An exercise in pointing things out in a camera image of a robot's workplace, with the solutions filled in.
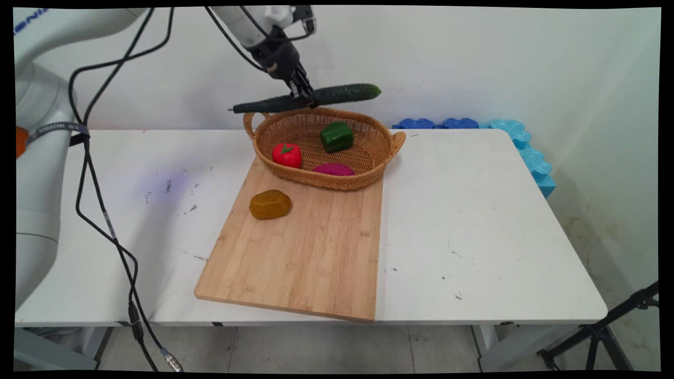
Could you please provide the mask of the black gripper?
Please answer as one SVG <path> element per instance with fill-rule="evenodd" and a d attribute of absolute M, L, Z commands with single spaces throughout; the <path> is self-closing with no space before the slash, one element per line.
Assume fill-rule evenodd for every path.
<path fill-rule="evenodd" d="M 293 43 L 267 39 L 251 48 L 251 56 L 270 77 L 286 82 L 294 99 L 303 98 L 311 109 L 320 105 Z"/>

